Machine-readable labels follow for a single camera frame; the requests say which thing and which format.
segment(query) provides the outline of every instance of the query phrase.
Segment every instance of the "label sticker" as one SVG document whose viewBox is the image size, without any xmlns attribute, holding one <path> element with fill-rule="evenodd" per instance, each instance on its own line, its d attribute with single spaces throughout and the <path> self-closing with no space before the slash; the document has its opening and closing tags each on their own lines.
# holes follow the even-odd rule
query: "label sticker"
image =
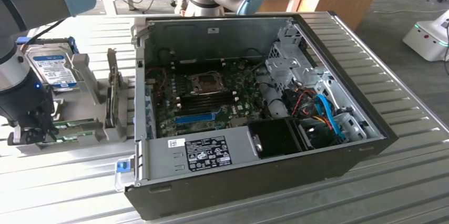
<svg viewBox="0 0 449 224">
<path fill-rule="evenodd" d="M 185 142 L 185 151 L 190 171 L 232 164 L 224 136 Z"/>
<path fill-rule="evenodd" d="M 64 67 L 65 58 L 63 55 L 36 56 L 33 64 L 37 71 L 45 77 L 49 85 L 67 88 L 76 85 L 73 73 Z"/>
<path fill-rule="evenodd" d="M 184 143 L 185 143 L 185 138 L 172 139 L 172 140 L 168 140 L 168 147 L 169 148 L 181 147 L 184 146 Z"/>
<path fill-rule="evenodd" d="M 208 28 L 208 34 L 218 34 L 220 28 Z"/>
</svg>

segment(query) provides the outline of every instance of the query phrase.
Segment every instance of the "motherboard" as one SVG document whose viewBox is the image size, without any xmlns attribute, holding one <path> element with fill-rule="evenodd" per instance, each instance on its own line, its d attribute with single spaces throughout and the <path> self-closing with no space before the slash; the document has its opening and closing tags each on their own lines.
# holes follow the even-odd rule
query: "motherboard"
<svg viewBox="0 0 449 224">
<path fill-rule="evenodd" d="M 148 68 L 157 138 L 233 128 L 266 118 L 254 79 L 258 66 L 246 60 L 228 60 Z"/>
</svg>

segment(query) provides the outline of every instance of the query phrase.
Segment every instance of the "blue pcie slot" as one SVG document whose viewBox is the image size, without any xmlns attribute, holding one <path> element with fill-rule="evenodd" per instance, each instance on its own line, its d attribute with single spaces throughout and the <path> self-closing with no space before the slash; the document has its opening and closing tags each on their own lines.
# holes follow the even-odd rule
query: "blue pcie slot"
<svg viewBox="0 0 449 224">
<path fill-rule="evenodd" d="M 188 116 L 174 118 L 174 123 L 176 124 L 196 123 L 198 121 L 209 121 L 214 119 L 216 119 L 214 114 L 188 115 Z"/>
</svg>

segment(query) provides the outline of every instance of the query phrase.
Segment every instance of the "ribbed metal surface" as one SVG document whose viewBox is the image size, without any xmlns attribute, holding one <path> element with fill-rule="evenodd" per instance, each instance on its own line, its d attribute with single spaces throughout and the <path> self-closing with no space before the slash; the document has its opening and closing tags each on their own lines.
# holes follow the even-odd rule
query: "ribbed metal surface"
<svg viewBox="0 0 449 224">
<path fill-rule="evenodd" d="M 446 129 L 329 14 L 301 15 L 401 136 L 400 140 L 340 178 L 152 223 L 449 221 Z M 124 74 L 133 74 L 129 22 L 129 18 L 77 17 L 67 24 L 72 25 L 68 30 L 80 50 L 90 55 L 97 77 L 105 74 L 101 70 L 106 68 L 108 47 L 118 50 L 118 66 L 129 67 Z M 67 36 L 63 30 L 59 28 L 48 36 Z M 0 147 L 0 154 L 12 153 L 0 159 L 0 223 L 142 223 L 124 195 L 113 188 L 113 164 L 118 158 L 132 155 L 132 141 L 56 151 L 24 156 L 4 145 Z"/>
</svg>

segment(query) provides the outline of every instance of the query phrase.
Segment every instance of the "circuit board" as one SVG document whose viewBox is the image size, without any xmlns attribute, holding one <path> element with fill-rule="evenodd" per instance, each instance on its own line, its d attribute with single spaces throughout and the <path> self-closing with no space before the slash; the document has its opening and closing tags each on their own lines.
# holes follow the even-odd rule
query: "circuit board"
<svg viewBox="0 0 449 224">
<path fill-rule="evenodd" d="M 262 118 L 262 97 L 253 70 L 254 64 L 245 60 L 225 61 L 220 69 L 194 74 L 172 68 L 150 68 L 146 82 L 154 87 L 157 138 L 238 127 Z M 200 77 L 201 86 L 196 84 Z M 198 115 L 184 116 L 182 100 L 225 94 L 232 95 L 232 102 L 200 109 L 204 113 Z"/>
</svg>

